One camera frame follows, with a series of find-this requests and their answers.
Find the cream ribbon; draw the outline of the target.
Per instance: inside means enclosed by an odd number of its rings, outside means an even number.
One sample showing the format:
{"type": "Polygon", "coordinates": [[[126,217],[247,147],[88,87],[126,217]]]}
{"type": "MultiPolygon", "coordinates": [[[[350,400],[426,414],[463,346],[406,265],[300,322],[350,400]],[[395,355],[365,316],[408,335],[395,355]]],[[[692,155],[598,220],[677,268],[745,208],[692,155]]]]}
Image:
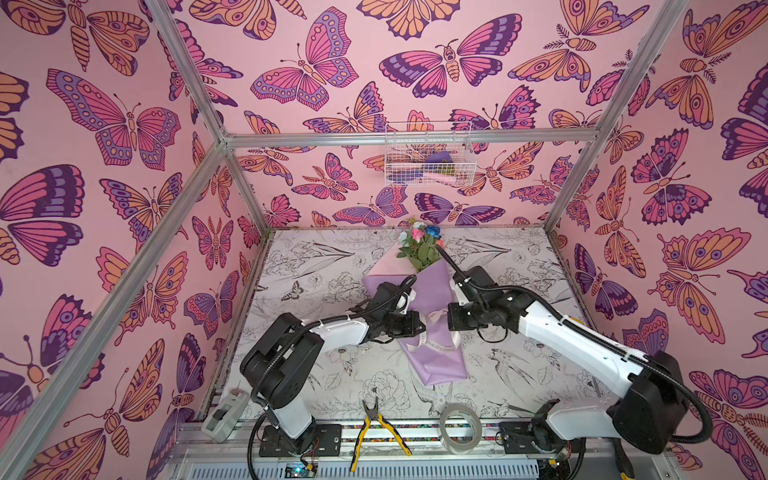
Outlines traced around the cream ribbon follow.
{"type": "Polygon", "coordinates": [[[438,353],[457,351],[461,346],[461,335],[448,327],[448,310],[446,308],[422,314],[425,330],[417,336],[417,343],[409,345],[408,350],[415,352],[429,349],[438,353]]]}

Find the purple pink wrapping paper sheet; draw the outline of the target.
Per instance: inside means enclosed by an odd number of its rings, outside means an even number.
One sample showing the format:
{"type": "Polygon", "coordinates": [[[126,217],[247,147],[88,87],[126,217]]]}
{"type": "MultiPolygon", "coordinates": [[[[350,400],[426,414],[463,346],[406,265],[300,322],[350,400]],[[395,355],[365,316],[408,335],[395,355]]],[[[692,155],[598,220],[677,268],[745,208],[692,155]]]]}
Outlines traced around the purple pink wrapping paper sheet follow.
{"type": "Polygon", "coordinates": [[[426,331],[401,339],[402,350],[425,386],[467,379],[460,334],[448,328],[448,306],[454,302],[454,294],[447,263],[439,260],[418,272],[409,260],[399,258],[398,253],[398,247],[390,248],[366,274],[364,287],[373,295],[384,282],[398,285],[407,276],[416,275],[413,286],[416,297],[409,308],[419,313],[426,331]]]}

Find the blue fake rose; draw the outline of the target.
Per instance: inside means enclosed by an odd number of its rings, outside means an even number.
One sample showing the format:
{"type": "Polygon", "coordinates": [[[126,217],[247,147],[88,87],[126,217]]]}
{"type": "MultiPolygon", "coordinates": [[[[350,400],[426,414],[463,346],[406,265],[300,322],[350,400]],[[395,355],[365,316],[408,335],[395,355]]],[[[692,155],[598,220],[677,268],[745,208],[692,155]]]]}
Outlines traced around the blue fake rose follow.
{"type": "Polygon", "coordinates": [[[426,233],[428,235],[430,235],[431,237],[433,237],[435,240],[440,240],[441,239],[441,230],[436,225],[428,225],[426,227],[426,233]]]}

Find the small pink fake rose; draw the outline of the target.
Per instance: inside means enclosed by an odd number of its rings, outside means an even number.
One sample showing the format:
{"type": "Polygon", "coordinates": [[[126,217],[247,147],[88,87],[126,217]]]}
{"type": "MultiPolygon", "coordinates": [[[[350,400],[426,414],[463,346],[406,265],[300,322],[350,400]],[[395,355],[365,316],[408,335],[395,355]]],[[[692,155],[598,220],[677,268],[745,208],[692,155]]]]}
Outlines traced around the small pink fake rose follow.
{"type": "Polygon", "coordinates": [[[416,244],[421,243],[426,236],[427,225],[422,221],[413,220],[410,223],[410,227],[411,227],[410,237],[412,239],[412,242],[416,244]]]}

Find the white fake rose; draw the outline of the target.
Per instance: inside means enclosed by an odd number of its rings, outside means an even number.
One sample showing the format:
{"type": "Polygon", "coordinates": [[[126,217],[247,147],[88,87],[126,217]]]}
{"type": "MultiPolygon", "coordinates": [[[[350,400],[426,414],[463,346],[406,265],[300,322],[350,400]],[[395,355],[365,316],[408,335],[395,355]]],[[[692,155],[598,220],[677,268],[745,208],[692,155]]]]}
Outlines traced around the white fake rose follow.
{"type": "Polygon", "coordinates": [[[398,236],[399,248],[401,251],[412,251],[416,241],[412,237],[411,231],[403,231],[398,236]]]}

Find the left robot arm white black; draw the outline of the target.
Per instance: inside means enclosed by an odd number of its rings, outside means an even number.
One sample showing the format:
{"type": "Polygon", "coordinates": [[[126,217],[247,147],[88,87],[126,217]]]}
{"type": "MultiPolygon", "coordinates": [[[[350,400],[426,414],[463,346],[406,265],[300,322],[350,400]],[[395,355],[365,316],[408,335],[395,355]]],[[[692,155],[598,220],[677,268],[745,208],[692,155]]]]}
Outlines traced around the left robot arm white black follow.
{"type": "Polygon", "coordinates": [[[417,277],[383,282],[374,295],[348,312],[303,321],[279,315],[243,357],[239,372],[251,387],[251,401],[262,406],[285,439],[304,439],[315,428],[300,393],[318,358],[327,351],[367,343],[387,344],[426,331],[411,308],[417,277]]]}

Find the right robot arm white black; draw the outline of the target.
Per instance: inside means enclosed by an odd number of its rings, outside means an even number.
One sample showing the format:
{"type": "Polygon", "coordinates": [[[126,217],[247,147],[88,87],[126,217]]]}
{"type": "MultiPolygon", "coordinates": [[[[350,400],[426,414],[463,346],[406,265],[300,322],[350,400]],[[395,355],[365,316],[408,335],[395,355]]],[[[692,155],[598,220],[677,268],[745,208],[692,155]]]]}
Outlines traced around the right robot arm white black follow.
{"type": "Polygon", "coordinates": [[[604,438],[660,454],[671,442],[700,444],[712,437],[712,416],[684,384],[674,357],[665,352],[650,356],[611,340],[559,312],[536,292],[501,286],[483,268],[465,271],[443,248],[437,251],[455,272],[450,330],[500,327],[525,336],[576,363],[608,388],[608,396],[592,402],[545,402],[525,430],[537,450],[550,452],[572,440],[604,438]]]}

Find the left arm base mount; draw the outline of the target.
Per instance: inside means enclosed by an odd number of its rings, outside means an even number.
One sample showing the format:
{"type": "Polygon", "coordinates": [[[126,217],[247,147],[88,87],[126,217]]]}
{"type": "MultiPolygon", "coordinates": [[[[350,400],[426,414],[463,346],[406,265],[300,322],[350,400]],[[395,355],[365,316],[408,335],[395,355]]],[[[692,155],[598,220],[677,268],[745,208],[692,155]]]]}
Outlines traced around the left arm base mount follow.
{"type": "Polygon", "coordinates": [[[297,439],[293,439],[282,430],[269,425],[265,428],[258,455],[262,458],[339,457],[342,430],[341,424],[312,424],[297,439]]]}

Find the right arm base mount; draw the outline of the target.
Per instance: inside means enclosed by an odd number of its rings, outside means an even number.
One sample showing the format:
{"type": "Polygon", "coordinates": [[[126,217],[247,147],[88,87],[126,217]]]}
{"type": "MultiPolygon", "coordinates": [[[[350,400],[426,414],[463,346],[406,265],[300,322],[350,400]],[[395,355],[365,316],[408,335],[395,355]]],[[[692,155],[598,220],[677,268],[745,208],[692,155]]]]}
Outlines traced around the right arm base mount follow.
{"type": "Polygon", "coordinates": [[[546,423],[533,422],[530,419],[500,422],[497,440],[504,447],[506,454],[555,457],[581,453],[585,449],[582,440],[564,440],[546,423]]]}

